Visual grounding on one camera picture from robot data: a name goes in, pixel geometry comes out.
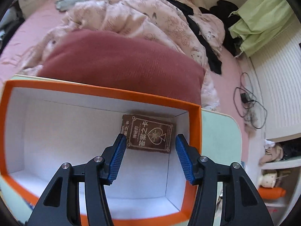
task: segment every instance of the green cloth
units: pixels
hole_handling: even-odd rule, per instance
[[[240,50],[250,57],[290,25],[294,12],[286,0],[247,0],[233,14],[241,19],[229,31],[243,39]]]

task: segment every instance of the white radiator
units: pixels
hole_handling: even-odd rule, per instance
[[[268,110],[266,139],[301,137],[301,24],[297,18],[251,56]]]

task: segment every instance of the brown card box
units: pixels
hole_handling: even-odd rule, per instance
[[[124,115],[121,133],[129,149],[170,153],[174,124],[141,115]]]

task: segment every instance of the orange object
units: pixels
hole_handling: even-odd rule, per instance
[[[102,96],[107,98],[116,98],[130,100],[154,105],[168,106],[178,109],[187,110],[189,113],[189,138],[190,145],[197,148],[199,153],[202,150],[202,122],[201,122],[201,106],[188,103],[181,100],[139,93],[120,89],[112,89],[90,85],[80,85],[76,83],[51,82],[51,81],[34,81],[34,80],[9,80],[6,82],[2,99],[0,103],[0,172],[4,180],[26,201],[36,204],[38,197],[15,181],[6,169],[5,161],[5,118],[7,107],[13,88],[34,88],[46,89],[59,92],[70,92],[78,94],[86,94],[92,96]],[[170,226],[189,220],[195,202],[197,186],[192,186],[186,181],[183,204],[180,212],[160,216],[155,218],[129,219],[120,220],[113,219],[116,226]],[[86,215],[81,215],[82,225],[88,226]]]
[[[263,199],[276,200],[280,197],[284,197],[286,190],[280,187],[276,188],[264,188],[259,187],[258,192]]]

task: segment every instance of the metal screw head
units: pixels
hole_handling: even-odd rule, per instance
[[[101,156],[96,156],[96,157],[94,158],[94,161],[95,161],[95,162],[101,162],[101,161],[102,161],[102,157],[101,157]]]
[[[69,163],[64,163],[64,164],[62,165],[62,168],[63,168],[63,169],[67,169],[67,168],[69,168],[69,166],[70,166]]]
[[[232,166],[233,166],[235,169],[240,168],[240,164],[237,163],[237,162],[234,162],[234,163],[232,164]]]
[[[200,161],[202,161],[202,162],[207,162],[207,161],[208,161],[208,157],[205,156],[205,155],[202,155],[202,156],[200,157]]]

